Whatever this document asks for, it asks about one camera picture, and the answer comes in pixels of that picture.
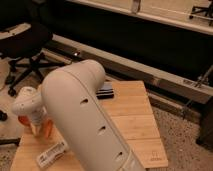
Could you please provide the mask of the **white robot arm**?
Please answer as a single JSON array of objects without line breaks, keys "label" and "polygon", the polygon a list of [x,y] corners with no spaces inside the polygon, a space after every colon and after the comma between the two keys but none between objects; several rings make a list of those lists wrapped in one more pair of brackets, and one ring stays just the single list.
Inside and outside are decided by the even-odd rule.
[{"label": "white robot arm", "polygon": [[57,68],[41,87],[24,87],[12,112],[38,125],[48,114],[84,171],[145,171],[96,93],[105,81],[105,70],[95,60]]}]

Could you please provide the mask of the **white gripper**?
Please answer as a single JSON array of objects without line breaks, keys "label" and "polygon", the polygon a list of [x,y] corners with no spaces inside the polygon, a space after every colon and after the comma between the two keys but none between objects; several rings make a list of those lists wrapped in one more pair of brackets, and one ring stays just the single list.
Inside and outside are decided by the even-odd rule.
[{"label": "white gripper", "polygon": [[30,116],[30,127],[34,136],[44,130],[44,124],[47,121],[47,111],[44,107],[33,111]]}]

